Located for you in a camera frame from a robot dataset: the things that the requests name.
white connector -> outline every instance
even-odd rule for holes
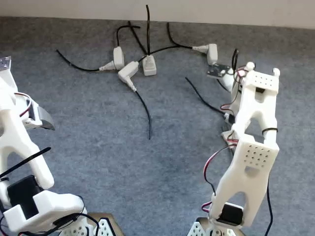
[[[215,64],[218,61],[218,47],[215,43],[192,47],[193,50],[207,54],[207,62],[209,65]]]
[[[120,70],[125,66],[124,54],[121,47],[114,48],[114,60],[99,68],[100,71],[104,70]]]
[[[142,60],[143,72],[145,76],[156,75],[157,65],[153,55],[148,55]]]
[[[127,84],[132,91],[136,92],[137,89],[133,85],[131,81],[131,77],[134,76],[135,73],[138,71],[139,62],[132,61],[128,65],[126,65],[123,69],[118,72],[118,77],[121,81]]]

red and white wire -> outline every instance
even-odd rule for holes
[[[27,97],[28,100],[29,100],[29,104],[28,104],[28,106],[26,107],[26,109],[25,109],[22,113],[20,113],[20,117],[22,117],[26,112],[28,112],[28,111],[30,110],[31,105],[32,105],[32,99],[31,99],[31,97],[30,97],[28,94],[23,93],[23,92],[15,92],[14,94],[15,94],[15,95],[19,95],[19,96]]]
[[[228,145],[228,146],[226,146],[226,147],[224,147],[224,148],[222,148],[222,149],[216,151],[212,156],[209,157],[209,159],[207,160],[207,162],[206,162],[206,164],[205,164],[205,166],[204,166],[204,168],[203,168],[203,177],[205,178],[205,180],[206,180],[207,183],[211,184],[211,183],[207,180],[207,175],[206,175],[206,174],[207,174],[207,168],[208,168],[210,162],[216,157],[216,155],[217,155],[219,152],[221,152],[221,151],[223,151],[223,150],[225,150],[225,149],[227,149],[227,148],[229,148],[229,147],[235,147],[235,146],[236,146],[236,144],[230,144],[230,145]]]
[[[212,203],[212,202],[207,202],[207,203],[202,204],[201,209],[202,209],[204,212],[209,213],[209,209],[207,209],[207,208],[205,208],[205,207],[210,206],[211,203]]]

cable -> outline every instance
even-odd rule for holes
[[[217,155],[218,153],[220,153],[221,151],[223,151],[223,150],[225,150],[225,149],[227,149],[227,148],[229,148],[229,147],[235,147],[235,146],[236,146],[236,144],[230,144],[230,145],[228,145],[228,146],[226,146],[226,147],[224,147],[224,148],[222,148],[222,149],[216,151],[212,156],[209,157],[209,159],[207,160],[207,162],[206,162],[206,164],[205,164],[205,166],[204,166],[204,168],[203,168],[203,177],[205,178],[206,182],[211,185],[212,190],[213,190],[213,193],[215,194],[215,196],[217,195],[217,194],[216,194],[215,187],[213,186],[213,184],[212,184],[211,182],[209,182],[209,181],[207,180],[207,168],[208,168],[210,162],[213,160],[213,158],[216,157],[216,155]]]
[[[143,99],[142,99],[142,97],[140,96],[140,94],[138,93],[138,91],[136,91],[135,93],[136,93],[136,94],[138,95],[138,97],[140,98],[140,100],[141,100],[141,102],[142,102],[142,104],[143,104],[143,106],[144,106],[144,109],[146,110],[147,115],[148,115],[148,119],[149,119],[149,140],[150,140],[150,139],[151,139],[151,130],[152,130],[151,115],[150,115],[150,112],[149,112],[149,109],[148,109],[146,103],[143,101]]]
[[[73,214],[67,215],[65,217],[71,218],[71,217],[77,217],[77,216],[84,216],[84,217],[89,218],[90,220],[92,220],[96,224],[95,235],[98,235],[99,224],[93,217],[91,217],[91,216],[89,216],[87,214],[84,214],[84,213],[73,213]],[[26,232],[20,232],[19,235],[20,234],[24,234],[24,235],[28,235],[28,236],[47,236],[47,235],[49,235],[49,234],[51,234],[51,233],[53,233],[53,232],[55,232],[55,231],[57,231],[59,229],[60,229],[60,225],[58,225],[58,226],[56,226],[56,227],[54,227],[54,228],[52,228],[52,229],[42,233],[42,234],[31,233],[31,232],[26,231]]]
[[[117,30],[116,30],[116,41],[117,41],[117,46],[119,46],[119,37],[118,37],[118,33],[121,29],[123,28],[137,28],[137,29],[140,29],[141,27],[140,26],[120,26]]]
[[[147,48],[148,48],[148,55],[151,54],[151,48],[150,48],[150,10],[149,10],[149,6],[146,5],[146,9],[147,9]]]
[[[200,93],[197,91],[196,87],[193,85],[193,83],[192,83],[187,77],[185,77],[185,79],[188,81],[188,83],[190,83],[190,85],[192,86],[193,90],[195,90],[195,92],[197,93],[197,95],[199,96],[199,98],[201,99],[201,101],[202,101],[206,106],[208,106],[211,110],[216,111],[216,112],[218,112],[218,113],[224,115],[224,112],[223,112],[223,111],[220,111],[218,108],[215,108],[215,107],[211,106],[208,102],[206,102],[206,101],[202,98],[202,96],[200,95]]]
[[[270,222],[269,222],[268,228],[266,230],[265,236],[268,236],[268,233],[270,231],[270,228],[271,228],[273,220],[274,220],[274,216],[272,214],[270,196],[269,196],[269,179],[268,179],[268,185],[267,185],[267,202],[268,202],[268,208],[269,208],[269,213],[270,213]]]
[[[18,164],[12,166],[10,169],[6,170],[5,172],[3,172],[2,174],[0,174],[0,178],[8,175],[9,173],[11,173],[12,171],[20,168],[21,166],[23,166],[24,164],[28,163],[29,161],[32,161],[34,158],[48,152],[49,150],[51,149],[51,147],[47,147],[47,148],[44,148],[43,150],[33,154],[32,156],[29,156],[28,158],[24,159],[23,161],[19,162]]]
[[[132,25],[131,25],[130,21],[128,21],[128,25],[130,26],[130,30],[131,30],[133,36],[135,37],[135,39],[137,40],[143,54],[147,55],[148,53],[147,53],[146,49],[144,48],[143,44],[140,42],[140,39],[139,39],[138,35],[136,34],[136,32],[134,31],[133,27],[131,27]]]
[[[59,54],[59,56],[67,63],[69,63],[70,66],[76,68],[76,69],[79,69],[79,70],[82,70],[82,71],[89,71],[89,72],[96,72],[96,71],[99,71],[99,68],[98,69],[85,69],[85,68],[82,68],[82,67],[79,67],[73,63],[71,63],[63,54],[61,54],[61,52],[56,49],[56,52]]]
[[[3,219],[4,219],[4,216],[2,216],[1,219],[0,219],[0,232],[3,234],[3,236],[8,236],[8,234],[6,234],[6,233],[3,231],[3,229],[2,229],[2,226],[3,226],[3,225],[2,225],[1,223],[2,223],[2,220],[3,220]]]
[[[204,212],[209,213],[209,209],[206,209],[205,207],[210,206],[211,204],[212,204],[212,202],[204,203],[204,204],[202,204],[201,209],[202,209]]]
[[[219,85],[227,92],[230,92],[229,90],[227,90],[226,87],[224,87],[224,85],[221,83],[221,81],[219,79],[217,79],[217,82],[219,83]]]
[[[29,99],[28,106],[26,107],[26,109],[22,113],[20,113],[20,117],[22,117],[26,112],[28,112],[30,110],[31,105],[32,105],[32,99],[28,94],[23,93],[23,92],[15,92],[14,94],[19,95],[19,96],[24,96],[24,97],[27,97]]]
[[[169,40],[172,42],[172,43],[174,43],[175,45],[177,45],[177,46],[179,46],[179,47],[181,47],[181,48],[188,48],[188,49],[192,49],[192,47],[191,46],[185,46],[185,45],[182,45],[182,44],[179,44],[179,43],[176,43],[174,40],[173,40],[173,38],[172,38],[172,35],[171,35],[171,30],[170,30],[170,28],[169,28],[169,22],[167,22],[167,34],[168,34],[168,38],[169,38]]]
[[[151,55],[154,54],[154,53],[158,53],[160,51],[166,50],[166,49],[171,49],[171,48],[179,48],[179,46],[175,45],[175,46],[168,46],[168,47],[165,47],[165,48],[160,48],[160,49],[157,49],[157,50],[151,52]],[[146,58],[146,56],[143,56],[140,60],[138,60],[138,62],[141,62],[144,58]]]

black cable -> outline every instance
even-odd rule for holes
[[[174,45],[174,46],[169,46],[169,47],[165,47],[165,48],[160,48],[160,49],[157,49],[157,50],[151,52],[151,55],[154,54],[154,53],[158,53],[160,51],[166,50],[166,49],[179,48],[179,47],[180,46]],[[144,58],[146,58],[146,56],[143,56],[140,60],[138,60],[138,62],[142,61]]]
[[[133,27],[130,27],[130,30],[131,30],[133,36],[135,37],[135,39],[137,40],[141,50],[143,51],[143,54],[147,55],[148,53],[147,53],[146,49],[144,48],[143,44],[140,42],[140,39],[139,39],[138,35],[136,34],[136,32],[134,31]]]
[[[43,150],[33,154],[32,156],[29,156],[28,158],[24,159],[23,161],[19,162],[18,164],[12,166],[10,169],[6,170],[5,172],[3,172],[2,174],[0,174],[0,178],[6,176],[7,174],[11,173],[12,171],[20,168],[21,166],[23,166],[24,164],[28,163],[29,161],[33,160],[34,158],[48,152],[51,149],[51,147],[47,147],[44,148]]]
[[[96,224],[96,232],[95,232],[95,235],[98,235],[98,230],[99,230],[99,223],[91,216],[87,215],[87,214],[84,214],[84,213],[73,213],[73,214],[70,214],[70,215],[67,215],[65,217],[74,217],[75,220],[78,218],[78,216],[84,216],[86,218],[89,218],[90,220],[92,220],[95,224]],[[48,230],[42,234],[37,234],[37,233],[31,233],[31,232],[20,232],[20,234],[24,234],[24,235],[28,235],[28,236],[48,236],[49,234],[55,232],[56,230],[59,230],[60,229],[60,225],[59,226],[56,226],[54,228],[52,228],[51,230]]]
[[[119,46],[119,37],[118,37],[118,33],[121,29],[123,28],[137,28],[137,29],[140,29],[141,27],[140,26],[120,26],[117,30],[116,30],[116,41],[117,41],[117,46]]]
[[[198,90],[196,89],[196,87],[193,85],[193,83],[192,83],[187,77],[185,77],[185,79],[188,81],[188,83],[190,83],[190,85],[192,86],[193,90],[195,90],[195,92],[197,93],[197,95],[199,96],[199,98],[201,99],[201,101],[202,101],[206,106],[208,106],[211,110],[213,110],[213,111],[215,111],[215,112],[218,112],[218,113],[224,115],[224,112],[223,112],[223,111],[219,110],[219,109],[216,108],[216,107],[211,106],[208,102],[206,102],[206,101],[202,98],[202,96],[200,95],[200,93],[198,92]]]
[[[151,121],[151,116],[150,116],[150,112],[149,112],[149,109],[148,109],[148,107],[147,107],[147,105],[146,105],[146,103],[143,101],[143,99],[142,99],[142,97],[140,96],[140,94],[138,93],[138,91],[136,91],[135,92],[137,95],[138,95],[138,97],[140,98],[140,100],[141,100],[141,102],[142,102],[142,104],[143,104],[143,106],[144,106],[144,109],[146,109],[146,112],[147,112],[147,115],[148,115],[148,119],[149,119],[149,140],[151,139],[151,130],[152,130],[152,121]]]
[[[82,68],[82,67],[79,67],[75,64],[73,64],[72,62],[70,62],[63,54],[61,54],[61,52],[57,49],[56,52],[59,54],[59,56],[67,63],[69,63],[70,66],[76,68],[76,69],[79,69],[79,70],[82,70],[82,71],[89,71],[89,72],[96,72],[96,71],[99,71],[99,68],[98,69],[85,69],[85,68]]]
[[[219,79],[217,79],[217,82],[219,83],[219,85],[227,92],[230,92],[229,90],[227,90],[227,88],[221,83],[221,81]]]
[[[192,49],[192,47],[191,46],[185,46],[185,45],[182,45],[182,44],[179,44],[179,43],[176,43],[174,40],[173,40],[173,38],[172,38],[172,35],[171,35],[171,30],[169,29],[169,22],[167,22],[167,34],[168,34],[168,38],[169,38],[169,40],[172,42],[172,43],[174,43],[175,45],[177,45],[177,46],[179,46],[179,47],[181,47],[181,48],[188,48],[188,49]]]
[[[146,9],[147,9],[147,48],[148,48],[148,55],[151,54],[151,48],[150,48],[150,10],[149,10],[149,6],[146,5]]]
[[[3,229],[2,229],[2,226],[3,226],[3,225],[2,225],[1,223],[2,223],[2,220],[3,220],[3,219],[4,219],[4,216],[2,216],[1,219],[0,219],[0,232],[3,234],[3,236],[8,236],[8,234],[6,234],[6,233],[3,231]]]
[[[269,222],[268,228],[266,230],[265,236],[268,236],[268,233],[270,231],[270,228],[271,228],[273,220],[274,220],[274,216],[272,214],[270,196],[269,196],[269,180],[268,180],[268,185],[267,185],[267,202],[268,202],[268,208],[269,208],[269,213],[270,213],[270,222]]]

white plastic part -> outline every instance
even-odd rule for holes
[[[146,56],[142,60],[143,72],[145,76],[156,75],[157,65],[153,55]]]
[[[108,218],[101,218],[98,222],[99,230],[97,236],[114,236],[114,232],[112,232],[112,228],[110,227],[110,222]]]
[[[72,194],[57,194],[44,190],[33,196],[38,214],[26,219],[20,205],[3,214],[12,232],[47,231],[54,227],[53,222],[66,215],[81,212],[84,204],[80,197]]]
[[[107,63],[104,66],[101,66],[99,70],[100,71],[120,70],[125,66],[124,53],[121,47],[114,48],[113,57],[114,57],[114,60],[112,60],[111,62]]]
[[[238,94],[230,106],[236,115],[230,132],[233,132],[232,138],[237,139],[238,144],[230,167],[218,184],[216,196],[212,195],[209,216],[217,225],[224,225],[216,219],[224,204],[238,192],[246,196],[243,222],[238,227],[252,224],[266,194],[269,174],[279,152],[275,111],[280,71],[275,68],[273,76],[259,73],[254,71],[252,62],[247,63],[245,69],[248,72],[241,81],[242,93]],[[238,84],[235,83],[232,99],[238,93],[237,87]],[[259,93],[256,88],[264,89],[264,92]],[[261,130],[273,128],[264,132],[263,143],[255,141],[252,135],[245,134],[251,118],[258,120]]]
[[[99,71],[104,71],[104,70],[116,70],[114,61],[112,60],[111,62],[99,68]]]
[[[207,54],[207,62],[209,65],[215,64],[218,61],[218,47],[215,43],[210,43],[202,46],[194,46],[193,50]]]
[[[233,69],[230,68],[227,73],[225,73],[222,77],[222,82],[224,87],[231,92],[233,88],[234,78],[233,78]]]
[[[187,236],[206,236],[204,229],[198,221],[195,221]]]
[[[116,70],[120,70],[125,66],[124,53],[121,47],[114,48],[114,65]]]
[[[209,65],[215,64],[218,61],[218,47],[215,43],[208,45],[207,62]]]
[[[209,49],[209,45],[193,46],[192,49],[195,51],[207,54],[208,49]]]
[[[138,66],[139,62],[132,61],[118,72],[119,79],[127,84],[134,92],[136,92],[137,89],[134,86],[131,77],[134,76],[135,73],[137,73]]]
[[[0,88],[0,122],[4,127],[4,132],[0,136],[0,173],[3,173],[7,170],[7,158],[10,153],[15,152],[26,159],[39,152],[39,148],[31,141],[11,97],[2,88]],[[43,189],[54,185],[54,178],[42,155],[30,161],[30,167],[37,183]],[[0,182],[0,200],[9,206],[7,186],[7,181]]]
[[[93,236],[93,230],[94,227],[88,223],[87,218],[80,216],[69,227],[63,229],[59,236]]]

